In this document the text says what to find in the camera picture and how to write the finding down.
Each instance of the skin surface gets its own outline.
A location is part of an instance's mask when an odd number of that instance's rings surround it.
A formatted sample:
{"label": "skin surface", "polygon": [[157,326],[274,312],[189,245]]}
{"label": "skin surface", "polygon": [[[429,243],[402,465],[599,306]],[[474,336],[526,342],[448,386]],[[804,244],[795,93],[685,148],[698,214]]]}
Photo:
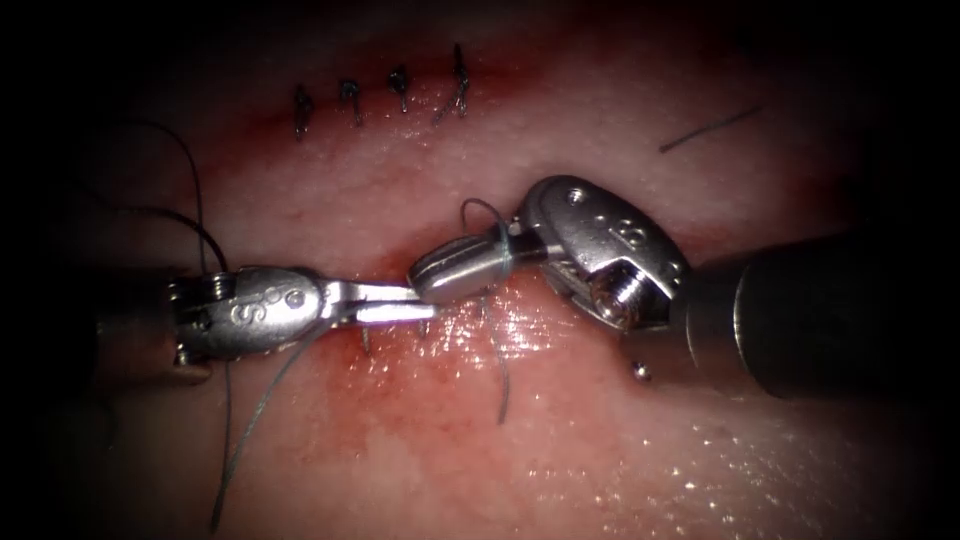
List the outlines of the skin surface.
{"label": "skin surface", "polygon": [[[804,27],[803,14],[397,9],[198,24],[126,78],[111,71],[119,82],[103,89],[105,111],[159,121],[187,141],[205,224],[233,267],[402,283],[420,254],[460,233],[464,198],[510,215],[551,174],[618,193],[694,265],[882,212],[863,180],[864,141],[886,148],[893,92],[877,91],[872,64],[834,41],[835,29]],[[456,89],[455,42],[468,110],[434,126]],[[386,85],[400,63],[411,75],[406,114]],[[360,128],[338,100],[342,78],[359,83]],[[315,104],[300,143],[297,84]],[[657,150],[758,104],[759,114]],[[194,215],[186,160],[155,131],[92,132],[74,172],[111,200]],[[186,229],[63,199],[52,230],[71,260],[199,271]],[[470,221],[479,230],[491,218],[472,209]],[[488,318],[476,303],[453,307],[425,337],[415,325],[372,329],[369,356],[356,329],[314,343],[254,431],[216,536],[882,537],[923,515],[934,463],[923,418],[645,388],[615,336],[536,269],[516,271],[488,305]],[[498,354],[511,384],[503,425]],[[234,442],[286,358],[233,365]],[[198,387],[114,400],[109,449],[101,409],[44,415],[66,522],[101,537],[206,533],[226,412],[214,367]]]}

